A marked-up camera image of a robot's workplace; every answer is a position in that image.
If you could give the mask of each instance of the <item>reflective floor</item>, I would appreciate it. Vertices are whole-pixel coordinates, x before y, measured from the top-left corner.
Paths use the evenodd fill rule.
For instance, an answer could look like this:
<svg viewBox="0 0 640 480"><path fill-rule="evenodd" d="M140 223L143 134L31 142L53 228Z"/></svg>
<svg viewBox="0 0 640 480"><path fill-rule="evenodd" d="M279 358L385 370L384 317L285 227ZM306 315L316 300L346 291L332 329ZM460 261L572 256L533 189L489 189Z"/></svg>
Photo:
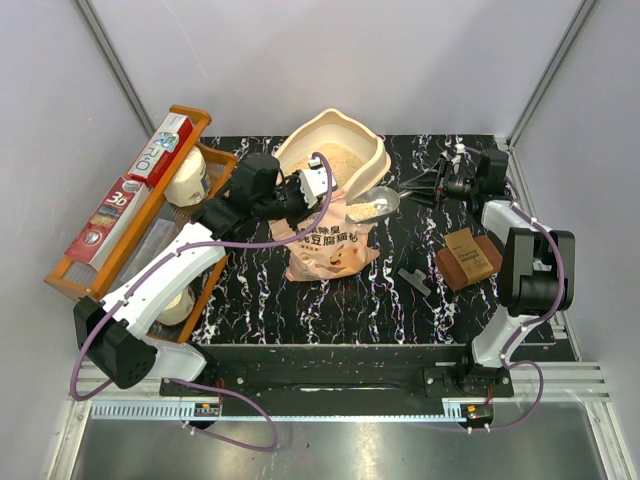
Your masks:
<svg viewBox="0 0 640 480"><path fill-rule="evenodd" d="M496 424L521 412L497 407ZM225 423L217 433L267 445L265 424ZM606 478L579 405L542 405L524 425L491 434L451 425L282 423L281 448L242 450L177 423L90 420L75 479L600 479Z"/></svg>

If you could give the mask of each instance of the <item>black marble table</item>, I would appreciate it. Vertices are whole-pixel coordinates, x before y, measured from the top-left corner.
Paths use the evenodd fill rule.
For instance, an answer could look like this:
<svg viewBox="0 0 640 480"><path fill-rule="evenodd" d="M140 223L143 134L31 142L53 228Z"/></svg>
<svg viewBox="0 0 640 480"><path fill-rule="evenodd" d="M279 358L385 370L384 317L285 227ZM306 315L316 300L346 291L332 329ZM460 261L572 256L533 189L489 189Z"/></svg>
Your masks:
<svg viewBox="0 0 640 480"><path fill-rule="evenodd" d="M210 137L206 145L233 152L273 153L285 137ZM452 142L470 147L495 146L492 136L394 135L385 137L391 169L382 185L398 183L429 169ZM461 173L475 171L476 157L467 155ZM444 235L482 226L457 202L436 212L403 200L399 214L380 223L369 235L379 257L360 274L331 281L290 282L284 277L285 248L232 253L192 341L201 344L451 344L479 334L497 306L495 277L451 291L435 268ZM251 241L271 240L261 225ZM432 293L424 297L398 275L419 268L428 275ZM196 290L206 274L194 282ZM549 325L532 332L527 342L552 343Z"/></svg>

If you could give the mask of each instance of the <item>litter box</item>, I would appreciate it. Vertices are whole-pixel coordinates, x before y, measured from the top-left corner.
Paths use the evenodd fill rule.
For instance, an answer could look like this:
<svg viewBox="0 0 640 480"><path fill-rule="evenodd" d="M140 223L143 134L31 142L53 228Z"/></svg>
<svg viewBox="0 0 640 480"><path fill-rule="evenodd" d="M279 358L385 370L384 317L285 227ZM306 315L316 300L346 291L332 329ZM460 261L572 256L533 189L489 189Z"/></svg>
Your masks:
<svg viewBox="0 0 640 480"><path fill-rule="evenodd" d="M326 144L337 144L364 160L364 164L343 185L347 201L377 185L391 167L391 157L384 142L371 130L329 108L305 123L282 144L275 153L285 172L310 153Z"/></svg>

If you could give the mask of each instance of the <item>red box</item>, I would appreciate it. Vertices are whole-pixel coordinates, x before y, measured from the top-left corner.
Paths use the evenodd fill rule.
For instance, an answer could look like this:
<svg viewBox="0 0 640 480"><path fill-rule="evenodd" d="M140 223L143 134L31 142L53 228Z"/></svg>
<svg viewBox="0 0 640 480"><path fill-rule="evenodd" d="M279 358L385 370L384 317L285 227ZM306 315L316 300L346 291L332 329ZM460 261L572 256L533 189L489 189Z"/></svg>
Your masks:
<svg viewBox="0 0 640 480"><path fill-rule="evenodd" d="M193 131L186 115L169 113L144 147L128 175L154 188Z"/></svg>
<svg viewBox="0 0 640 480"><path fill-rule="evenodd" d="M141 182L118 178L64 254L100 270L148 196Z"/></svg>

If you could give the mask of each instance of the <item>gray wall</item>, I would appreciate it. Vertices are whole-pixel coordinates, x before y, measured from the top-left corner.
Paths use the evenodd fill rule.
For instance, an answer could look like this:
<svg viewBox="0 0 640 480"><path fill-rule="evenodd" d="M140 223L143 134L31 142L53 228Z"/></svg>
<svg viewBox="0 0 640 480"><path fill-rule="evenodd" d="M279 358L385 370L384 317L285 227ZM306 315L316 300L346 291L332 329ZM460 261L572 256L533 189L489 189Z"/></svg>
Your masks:
<svg viewBox="0 0 640 480"><path fill-rule="evenodd" d="M517 145L541 221L577 238L574 318L640 466L640 3L601 2Z"/></svg>
<svg viewBox="0 0 640 480"><path fill-rule="evenodd" d="M42 279L144 136L72 2L0 2L0 477L48 461L77 347Z"/></svg>
<svg viewBox="0 0 640 480"><path fill-rule="evenodd" d="M93 0L155 122L289 134L327 107L379 133L508 134L579 0Z"/></svg>

